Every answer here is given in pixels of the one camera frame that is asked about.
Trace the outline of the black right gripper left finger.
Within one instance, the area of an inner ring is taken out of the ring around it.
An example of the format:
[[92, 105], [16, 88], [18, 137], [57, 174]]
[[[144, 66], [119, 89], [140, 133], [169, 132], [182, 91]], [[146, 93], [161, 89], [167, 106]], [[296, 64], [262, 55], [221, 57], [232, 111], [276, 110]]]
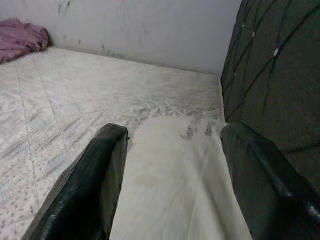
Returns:
[[108, 240], [122, 188], [126, 127], [100, 128], [60, 174], [23, 240]]

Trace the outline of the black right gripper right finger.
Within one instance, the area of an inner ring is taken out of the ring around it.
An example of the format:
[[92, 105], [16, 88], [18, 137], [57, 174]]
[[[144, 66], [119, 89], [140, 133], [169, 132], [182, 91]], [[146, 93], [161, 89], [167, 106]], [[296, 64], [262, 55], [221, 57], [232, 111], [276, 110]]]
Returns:
[[254, 240], [318, 240], [320, 196], [269, 139], [242, 122], [222, 129], [232, 189]]

